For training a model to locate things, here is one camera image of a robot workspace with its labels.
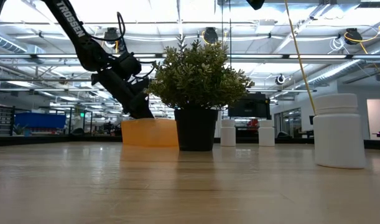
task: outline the television screen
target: television screen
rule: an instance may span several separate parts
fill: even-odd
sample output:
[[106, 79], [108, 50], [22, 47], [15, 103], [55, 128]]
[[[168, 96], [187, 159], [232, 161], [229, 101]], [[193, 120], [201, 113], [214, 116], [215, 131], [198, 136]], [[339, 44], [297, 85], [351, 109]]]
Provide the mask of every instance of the television screen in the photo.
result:
[[270, 117], [270, 99], [266, 99], [265, 94], [248, 93], [228, 108], [230, 117]]

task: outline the small white container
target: small white container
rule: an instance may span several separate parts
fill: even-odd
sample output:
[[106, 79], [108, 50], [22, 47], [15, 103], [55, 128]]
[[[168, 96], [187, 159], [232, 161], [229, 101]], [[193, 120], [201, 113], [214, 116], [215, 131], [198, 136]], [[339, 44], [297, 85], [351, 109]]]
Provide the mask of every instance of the small white container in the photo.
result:
[[275, 146], [275, 131], [273, 120], [259, 121], [259, 146]]
[[315, 163], [337, 168], [364, 168], [366, 161], [357, 96], [321, 96], [315, 99], [315, 107]]
[[235, 120], [222, 120], [220, 129], [220, 146], [235, 146], [236, 133], [235, 133]]

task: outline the yellow box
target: yellow box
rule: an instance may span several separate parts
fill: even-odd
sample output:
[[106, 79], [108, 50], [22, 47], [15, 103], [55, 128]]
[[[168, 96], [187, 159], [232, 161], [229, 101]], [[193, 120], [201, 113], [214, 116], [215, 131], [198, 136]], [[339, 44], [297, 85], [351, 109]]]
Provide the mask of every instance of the yellow box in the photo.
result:
[[178, 147], [176, 121], [135, 119], [122, 121], [123, 144], [143, 147]]

